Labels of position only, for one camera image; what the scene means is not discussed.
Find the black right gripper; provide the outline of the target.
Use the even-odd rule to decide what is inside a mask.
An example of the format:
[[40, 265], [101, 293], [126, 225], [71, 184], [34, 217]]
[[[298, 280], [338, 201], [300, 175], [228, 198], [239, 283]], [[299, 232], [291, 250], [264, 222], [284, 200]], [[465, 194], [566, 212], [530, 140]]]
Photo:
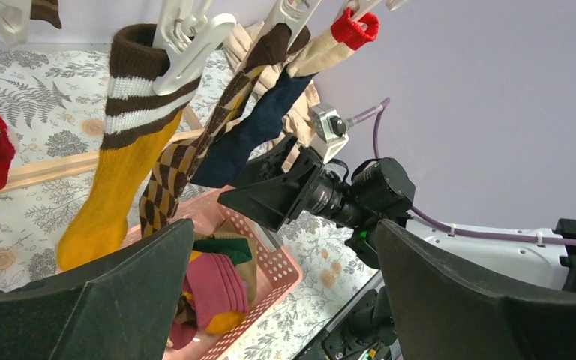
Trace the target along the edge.
[[363, 225], [363, 208], [350, 186], [333, 170], [326, 169], [311, 148], [301, 148], [288, 172], [282, 166], [296, 145], [294, 136], [284, 137], [272, 150], [247, 162], [229, 183], [218, 202], [268, 230], [278, 231], [302, 212], [332, 221], [342, 228]]

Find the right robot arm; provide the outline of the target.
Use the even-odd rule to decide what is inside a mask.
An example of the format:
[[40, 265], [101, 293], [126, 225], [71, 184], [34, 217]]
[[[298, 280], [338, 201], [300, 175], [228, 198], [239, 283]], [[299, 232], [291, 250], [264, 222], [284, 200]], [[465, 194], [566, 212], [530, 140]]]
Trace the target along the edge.
[[226, 188], [219, 203], [277, 231], [302, 212], [352, 230], [346, 245], [372, 269], [377, 252], [368, 238], [379, 219], [393, 220], [447, 251], [513, 278], [576, 293], [576, 220], [561, 218], [553, 229], [500, 229], [461, 226], [433, 219], [413, 204], [416, 187], [391, 157], [366, 160], [338, 175], [335, 159], [318, 147], [305, 147], [291, 169], [284, 169], [297, 148], [294, 136], [249, 161], [257, 146], [251, 136], [224, 136], [213, 144], [204, 164]]

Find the green sock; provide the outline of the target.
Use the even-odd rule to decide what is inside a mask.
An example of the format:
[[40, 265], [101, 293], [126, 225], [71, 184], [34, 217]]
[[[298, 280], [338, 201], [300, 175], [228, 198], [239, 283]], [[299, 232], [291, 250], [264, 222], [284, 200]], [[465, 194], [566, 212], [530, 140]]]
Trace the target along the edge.
[[230, 258], [234, 266], [253, 259], [246, 238], [206, 238], [194, 242], [193, 249], [204, 253], [223, 254]]

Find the brown argyle sock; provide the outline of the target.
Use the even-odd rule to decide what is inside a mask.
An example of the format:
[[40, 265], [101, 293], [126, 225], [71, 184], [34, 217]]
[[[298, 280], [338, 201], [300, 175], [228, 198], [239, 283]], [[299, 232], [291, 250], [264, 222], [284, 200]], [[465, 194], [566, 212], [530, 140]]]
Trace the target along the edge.
[[184, 293], [182, 293], [176, 305], [173, 321], [179, 324], [189, 322], [195, 323], [196, 319], [197, 319], [196, 311], [189, 302], [187, 296]]

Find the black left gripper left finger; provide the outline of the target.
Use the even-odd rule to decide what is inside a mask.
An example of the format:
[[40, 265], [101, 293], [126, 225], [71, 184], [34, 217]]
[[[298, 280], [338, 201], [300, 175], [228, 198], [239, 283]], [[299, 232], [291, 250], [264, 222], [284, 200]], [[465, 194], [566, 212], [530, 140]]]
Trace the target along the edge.
[[178, 220], [95, 261], [0, 291], [0, 359], [161, 359], [194, 225]]

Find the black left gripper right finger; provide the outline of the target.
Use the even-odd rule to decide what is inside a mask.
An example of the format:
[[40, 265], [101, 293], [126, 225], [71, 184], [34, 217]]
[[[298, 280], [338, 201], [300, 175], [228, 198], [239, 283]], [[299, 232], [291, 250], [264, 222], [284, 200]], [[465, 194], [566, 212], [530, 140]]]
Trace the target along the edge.
[[532, 285], [428, 244], [374, 232], [405, 359], [576, 359], [576, 293]]

